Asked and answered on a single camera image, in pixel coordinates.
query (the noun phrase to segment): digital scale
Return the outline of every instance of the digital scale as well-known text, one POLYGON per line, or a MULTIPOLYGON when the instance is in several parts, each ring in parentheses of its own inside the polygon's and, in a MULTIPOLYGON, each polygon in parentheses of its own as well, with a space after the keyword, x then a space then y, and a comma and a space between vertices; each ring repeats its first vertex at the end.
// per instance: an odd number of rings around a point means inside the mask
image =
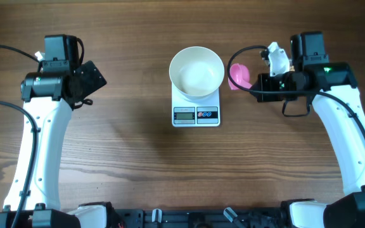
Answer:
POLYGON ((219 89, 204 98, 188 99, 171 85, 171 119, 174 127, 217 127, 221 124, 219 89))

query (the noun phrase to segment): pink object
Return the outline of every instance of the pink object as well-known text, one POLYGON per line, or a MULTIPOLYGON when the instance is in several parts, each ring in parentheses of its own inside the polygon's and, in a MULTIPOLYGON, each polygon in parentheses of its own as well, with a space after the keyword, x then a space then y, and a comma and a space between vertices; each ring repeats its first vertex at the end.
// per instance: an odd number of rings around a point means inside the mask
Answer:
MULTIPOLYGON (((239 84, 240 86, 243 86, 246 89, 251 88, 252 85, 249 83, 250 82, 250 73, 245 65, 235 63, 231 66, 229 72, 232 76, 232 79, 237 84, 239 84)), ((228 80, 228 83, 229 83, 229 87, 231 88, 231 90, 239 89, 235 85, 233 85, 233 83, 230 80, 228 80)))

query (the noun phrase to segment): wooden table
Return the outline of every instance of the wooden table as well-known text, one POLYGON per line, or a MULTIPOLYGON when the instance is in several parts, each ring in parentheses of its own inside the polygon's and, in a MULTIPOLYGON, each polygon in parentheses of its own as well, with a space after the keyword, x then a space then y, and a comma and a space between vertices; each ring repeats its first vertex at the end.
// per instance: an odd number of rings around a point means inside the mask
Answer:
MULTIPOLYGON (((222 124, 171 125, 172 57, 189 46, 226 64, 237 50, 322 30, 331 61, 347 61, 365 110, 365 1, 125 1, 0 5, 0 44, 28 53, 44 36, 80 37, 85 60, 108 81, 93 106, 73 112, 63 145, 63 210, 111 201, 116 208, 277 206, 281 200, 343 196, 340 170, 319 117, 285 118, 282 103, 259 104, 220 88, 222 124)), ((268 72, 258 52, 238 61, 253 79, 268 72)), ((20 82, 36 64, 0 50, 0 100, 22 105, 20 82)), ((304 103, 295 104, 304 111, 304 103)), ((23 116, 0 106, 0 210, 15 173, 23 116)))

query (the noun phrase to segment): black cable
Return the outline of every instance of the black cable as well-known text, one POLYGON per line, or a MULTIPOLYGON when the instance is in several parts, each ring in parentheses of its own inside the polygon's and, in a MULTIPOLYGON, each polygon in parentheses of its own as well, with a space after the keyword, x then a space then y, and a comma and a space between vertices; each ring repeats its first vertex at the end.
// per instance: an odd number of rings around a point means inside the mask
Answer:
POLYGON ((353 109, 347 105, 346 103, 344 103, 341 99, 325 93, 325 92, 315 92, 315 91, 253 91, 247 88, 244 88, 243 86, 237 84, 233 79, 232 76, 230 74, 230 68, 232 65, 232 61, 235 59, 235 57, 237 57, 237 55, 239 55, 240 53, 244 52, 244 51, 248 51, 248 50, 253 50, 253 49, 265 49, 268 50, 267 47, 265 46, 250 46, 250 47, 245 47, 243 49, 240 49, 238 52, 234 53, 231 57, 231 59, 229 60, 229 62, 227 63, 227 77, 229 78, 229 80, 232 82, 233 85, 235 85, 237 88, 249 92, 251 95, 254 94, 266 94, 266 95, 298 95, 298 96, 308 96, 308 95, 320 95, 320 96, 324 96, 327 98, 331 98, 333 100, 335 100, 337 103, 341 104, 348 112, 349 112, 349 117, 353 118, 355 123, 357 124, 357 126, 359 127, 361 134, 365 140, 365 129, 364 126, 362 125, 359 117, 357 116, 357 114, 353 111, 353 109))
POLYGON ((80 56, 80 65, 82 64, 82 60, 84 60, 84 45, 80 38, 77 38, 77 42, 80 43, 81 46, 81 56, 80 56))
POLYGON ((31 58, 31 59, 33 59, 33 60, 35 60, 36 62, 39 62, 39 60, 37 60, 37 58, 35 58, 35 57, 31 56, 30 54, 28 54, 28 53, 26 53, 26 52, 24 52, 24 51, 21 51, 21 50, 19 50, 19 49, 16 49, 16 48, 14 48, 14 47, 9 47, 9 46, 5 46, 5 45, 0 45, 0 48, 5 48, 5 49, 11 50, 11 51, 16 51, 17 53, 20 53, 20 54, 22 54, 22 55, 24 55, 24 56, 26 56, 26 57, 29 57, 29 58, 31 58))
POLYGON ((12 221, 12 225, 11 225, 11 228, 15 228, 16 224, 18 223, 20 213, 23 209, 23 205, 25 203, 27 193, 29 190, 30 178, 31 178, 32 171, 33 171, 34 160, 35 160, 36 149, 37 149, 37 124, 36 124, 36 121, 33 119, 32 115, 30 113, 28 113, 26 110, 24 110, 23 108, 21 108, 17 105, 11 104, 11 103, 4 102, 4 101, 0 101, 0 105, 4 105, 4 106, 10 107, 10 108, 13 108, 13 109, 18 110, 21 113, 23 113, 28 118, 28 120, 32 126, 32 133, 33 133, 32 152, 30 154, 29 167, 28 167, 28 170, 26 173, 25 184, 23 185, 22 195, 20 198, 18 209, 16 210, 16 214, 15 214, 15 217, 14 217, 14 219, 12 221))

